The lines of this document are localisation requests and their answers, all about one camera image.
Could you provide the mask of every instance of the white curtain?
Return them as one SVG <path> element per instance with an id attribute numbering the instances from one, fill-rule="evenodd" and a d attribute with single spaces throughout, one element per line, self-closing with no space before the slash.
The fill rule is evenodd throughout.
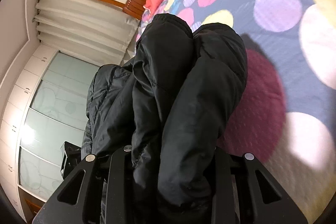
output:
<path id="1" fill-rule="evenodd" d="M 40 0 L 36 8 L 43 44 L 96 65 L 120 64 L 139 23 L 99 0 Z"/>

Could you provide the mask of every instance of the polka dot bedspread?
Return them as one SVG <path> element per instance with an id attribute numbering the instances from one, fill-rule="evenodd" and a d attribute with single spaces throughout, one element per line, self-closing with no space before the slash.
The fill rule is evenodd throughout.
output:
<path id="1" fill-rule="evenodd" d="M 313 223 L 336 190 L 336 0 L 164 0 L 157 13 L 242 37 L 248 83 L 218 145 L 254 153 Z"/>

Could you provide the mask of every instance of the black down coat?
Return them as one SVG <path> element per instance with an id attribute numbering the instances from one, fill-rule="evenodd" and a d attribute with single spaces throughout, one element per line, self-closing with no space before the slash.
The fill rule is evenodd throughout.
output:
<path id="1" fill-rule="evenodd" d="M 178 17 L 156 15 L 135 57 L 102 66 L 92 80 L 82 158 L 131 143 L 138 219 L 210 223 L 204 173 L 246 81 L 245 47 L 229 26 L 192 33 Z"/>

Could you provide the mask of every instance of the frosted glass door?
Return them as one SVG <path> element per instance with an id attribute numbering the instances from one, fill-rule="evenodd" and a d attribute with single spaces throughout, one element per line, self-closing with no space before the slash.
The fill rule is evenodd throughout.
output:
<path id="1" fill-rule="evenodd" d="M 42 199 L 48 199 L 63 178 L 60 167 L 52 165 L 21 148 L 20 184 Z"/>
<path id="2" fill-rule="evenodd" d="M 19 178 L 25 189 L 42 199 L 63 181 L 63 143 L 82 145 L 87 93 L 98 68 L 59 52 L 34 95 L 20 128 Z"/>
<path id="3" fill-rule="evenodd" d="M 57 122 L 33 109 L 28 110 L 21 129 L 21 146 L 56 165 L 62 164 L 65 141 L 82 146 L 84 131 Z"/>
<path id="4" fill-rule="evenodd" d="M 42 77 L 31 108 L 85 130 L 87 92 L 97 70 L 95 65 L 58 53 Z"/>

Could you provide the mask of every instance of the silver screw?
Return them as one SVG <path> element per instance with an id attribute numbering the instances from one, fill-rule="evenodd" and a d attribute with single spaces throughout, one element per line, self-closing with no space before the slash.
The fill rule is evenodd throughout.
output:
<path id="1" fill-rule="evenodd" d="M 95 160 L 95 158 L 96 158 L 95 155 L 90 154 L 90 155 L 87 155 L 85 159 L 86 159 L 86 161 L 89 161 L 89 162 L 90 162 L 90 161 Z"/>
<path id="2" fill-rule="evenodd" d="M 246 158 L 247 160 L 253 160 L 253 159 L 254 159 L 254 155 L 251 154 L 251 153 L 246 153 L 246 154 L 245 154 L 245 158 Z"/>
<path id="3" fill-rule="evenodd" d="M 124 151 L 125 152 L 131 152 L 132 151 L 132 146 L 131 145 L 125 145 L 124 146 Z"/>

